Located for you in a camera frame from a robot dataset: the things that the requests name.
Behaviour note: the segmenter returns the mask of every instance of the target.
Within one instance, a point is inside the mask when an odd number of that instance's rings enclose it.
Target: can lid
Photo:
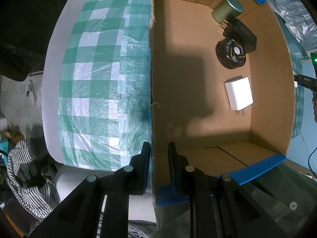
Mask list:
[[[227,0],[228,4],[231,5],[234,9],[236,9],[238,12],[243,13],[244,8],[242,4],[238,0]]]

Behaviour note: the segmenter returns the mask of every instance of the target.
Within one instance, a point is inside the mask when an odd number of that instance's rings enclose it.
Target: black and white striped clothing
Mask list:
[[[46,178],[46,184],[41,188],[37,186],[23,188],[16,178],[21,164],[31,163],[35,159],[33,147],[28,145],[27,140],[19,141],[8,154],[7,183],[17,200],[29,213],[39,218],[46,218],[60,203],[55,185]]]

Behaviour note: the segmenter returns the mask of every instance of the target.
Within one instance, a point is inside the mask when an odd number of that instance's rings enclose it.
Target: tiled floor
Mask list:
[[[32,106],[26,96],[26,85],[30,79],[36,93],[42,86],[42,75],[28,77],[23,82],[3,76],[0,91],[0,112],[8,119],[9,130],[20,132],[25,138],[44,136],[42,110]]]

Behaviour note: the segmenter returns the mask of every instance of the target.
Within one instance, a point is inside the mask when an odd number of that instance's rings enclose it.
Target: black power adapter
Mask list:
[[[256,49],[256,36],[240,20],[233,19],[223,32],[223,36],[238,42],[246,54]]]

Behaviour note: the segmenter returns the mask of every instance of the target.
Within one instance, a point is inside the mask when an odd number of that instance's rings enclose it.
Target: black cable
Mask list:
[[[310,163],[309,163],[309,160],[310,160],[310,157],[312,156],[312,154],[314,154],[314,152],[317,150],[317,147],[314,149],[314,151],[309,155],[308,157],[308,167],[310,169],[310,171],[313,173],[313,175],[315,176],[315,178],[317,179],[317,175],[316,173],[312,170],[312,168],[310,167]]]

